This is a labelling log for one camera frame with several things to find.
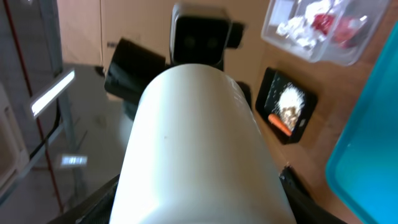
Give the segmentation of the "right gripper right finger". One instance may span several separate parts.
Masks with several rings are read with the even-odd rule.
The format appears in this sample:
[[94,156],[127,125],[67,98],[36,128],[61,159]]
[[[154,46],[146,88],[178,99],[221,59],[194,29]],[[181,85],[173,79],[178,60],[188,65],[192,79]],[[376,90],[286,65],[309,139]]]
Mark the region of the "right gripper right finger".
[[345,224],[315,203],[292,166],[285,166],[279,179],[298,224]]

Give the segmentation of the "pale green cup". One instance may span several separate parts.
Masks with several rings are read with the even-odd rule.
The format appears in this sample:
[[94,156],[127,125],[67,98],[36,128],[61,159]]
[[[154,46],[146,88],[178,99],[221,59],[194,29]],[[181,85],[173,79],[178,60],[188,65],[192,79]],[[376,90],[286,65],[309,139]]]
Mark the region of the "pale green cup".
[[111,223],[295,223],[278,171],[238,84],[200,64],[145,89]]

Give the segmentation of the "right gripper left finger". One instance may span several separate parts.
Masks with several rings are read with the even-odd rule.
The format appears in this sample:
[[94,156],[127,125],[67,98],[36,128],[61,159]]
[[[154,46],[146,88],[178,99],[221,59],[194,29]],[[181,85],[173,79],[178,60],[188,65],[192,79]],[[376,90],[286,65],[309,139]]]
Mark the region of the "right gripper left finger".
[[76,207],[49,224],[108,224],[120,175],[105,183]]

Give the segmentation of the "white napkin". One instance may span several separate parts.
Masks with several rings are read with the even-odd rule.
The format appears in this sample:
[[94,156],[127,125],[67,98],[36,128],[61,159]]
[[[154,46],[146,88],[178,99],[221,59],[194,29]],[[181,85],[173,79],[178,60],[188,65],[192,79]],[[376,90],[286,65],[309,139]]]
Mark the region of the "white napkin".
[[281,22],[276,34],[290,39],[305,50],[312,50],[319,42],[326,40],[326,35],[311,27],[317,14],[336,14],[341,1],[321,0],[308,4],[301,16],[294,16],[287,22]]

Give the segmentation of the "orange carrot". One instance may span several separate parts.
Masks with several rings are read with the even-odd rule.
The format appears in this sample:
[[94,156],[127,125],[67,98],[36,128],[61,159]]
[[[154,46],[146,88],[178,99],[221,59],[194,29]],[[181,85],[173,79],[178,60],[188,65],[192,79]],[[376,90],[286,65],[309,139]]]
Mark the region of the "orange carrot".
[[271,124],[281,130],[285,135],[292,135],[292,131],[289,129],[289,127],[276,114],[270,114],[268,116],[268,120]]

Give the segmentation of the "red snack wrapper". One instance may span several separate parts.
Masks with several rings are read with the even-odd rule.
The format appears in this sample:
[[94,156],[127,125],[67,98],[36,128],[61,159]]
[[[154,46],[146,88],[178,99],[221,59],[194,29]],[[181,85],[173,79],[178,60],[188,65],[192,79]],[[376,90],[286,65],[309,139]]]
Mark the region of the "red snack wrapper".
[[[323,35],[328,35],[332,31],[335,21],[336,16],[333,14],[317,14],[311,27],[320,31]],[[367,16],[361,18],[343,16],[333,30],[332,41],[342,49],[357,46],[361,41],[361,32],[364,30],[367,21]]]

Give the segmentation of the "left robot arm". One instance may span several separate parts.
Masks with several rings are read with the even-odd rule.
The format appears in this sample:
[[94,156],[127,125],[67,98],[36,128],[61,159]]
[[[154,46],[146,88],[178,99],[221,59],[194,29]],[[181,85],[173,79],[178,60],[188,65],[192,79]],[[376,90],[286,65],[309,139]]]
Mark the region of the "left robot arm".
[[165,68],[165,57],[122,38],[109,64],[104,89],[123,100],[124,113],[134,120],[144,90]]

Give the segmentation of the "nuts and rice pile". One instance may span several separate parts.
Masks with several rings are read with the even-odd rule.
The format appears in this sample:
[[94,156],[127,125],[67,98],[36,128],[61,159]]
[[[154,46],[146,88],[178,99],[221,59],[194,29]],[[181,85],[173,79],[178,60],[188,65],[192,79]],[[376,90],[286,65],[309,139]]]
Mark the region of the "nuts and rice pile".
[[277,108],[280,119],[291,131],[294,130],[304,105],[304,92],[291,82],[288,83],[280,94]]

